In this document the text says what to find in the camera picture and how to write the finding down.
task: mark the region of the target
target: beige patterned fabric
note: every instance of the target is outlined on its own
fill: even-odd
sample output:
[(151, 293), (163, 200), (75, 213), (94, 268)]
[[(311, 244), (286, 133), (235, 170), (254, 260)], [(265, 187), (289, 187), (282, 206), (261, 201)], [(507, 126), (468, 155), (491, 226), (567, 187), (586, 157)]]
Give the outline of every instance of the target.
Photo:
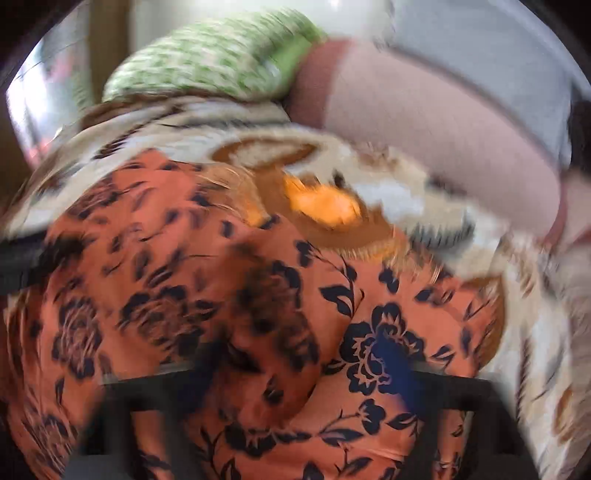
[(564, 299), (572, 335), (574, 405), (571, 455), (563, 472), (570, 473), (591, 445), (591, 244), (560, 252), (548, 269), (549, 285)]
[[(576, 401), (583, 378), (574, 378), (573, 361), (575, 368), (578, 362), (584, 367), (588, 362), (571, 346), (587, 333), (581, 328), (571, 333), (566, 303), (547, 287), (548, 255), (531, 235), (512, 232), (508, 222), (468, 198), (427, 187), (428, 172), (395, 148), (353, 146), (334, 135), (289, 124), (285, 112), (272, 103), (167, 99), (77, 135), (75, 131), (60, 138), (51, 162), (2, 219), (5, 236), (44, 228), (89, 186), (148, 148), (176, 161), (206, 163), (224, 146), (252, 139), (315, 146), (303, 161), (284, 169), (312, 174), (322, 182), (331, 181), (338, 171), (368, 207), (381, 205), (386, 219), (403, 228), (453, 226), (469, 218), (475, 224), (473, 238), (442, 259), (464, 279), (487, 277), (503, 287), (505, 317), (488, 332), (491, 341), (481, 358), (491, 361), (481, 375), (494, 379), (504, 392), (544, 480), (566, 478), (579, 460), (588, 438), (573, 420), (589, 415), (591, 408)], [(251, 156), (245, 161), (251, 165)], [(266, 163), (268, 155), (261, 161)], [(581, 296), (588, 299), (588, 293)]]

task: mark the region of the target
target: orange dress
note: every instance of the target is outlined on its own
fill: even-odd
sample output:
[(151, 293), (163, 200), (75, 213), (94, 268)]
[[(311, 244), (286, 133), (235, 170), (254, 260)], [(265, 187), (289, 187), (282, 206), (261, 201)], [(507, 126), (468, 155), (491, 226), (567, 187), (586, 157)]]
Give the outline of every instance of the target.
[[(103, 375), (151, 375), (220, 329), (229, 358), (185, 425), (212, 479), (395, 478), (421, 425), (373, 350), (380, 336), (475, 375), (494, 315), (479, 290), (317, 249), (253, 213), (248, 176), (220, 181), (220, 168), (147, 151), (51, 227), (48, 241), (80, 235), (85, 249), (22, 294), (4, 362), (11, 433), (39, 478), (63, 473)], [(135, 416), (138, 441), (150, 478), (169, 478), (155, 416)], [(449, 412), (437, 477), (457, 472), (462, 431)]]

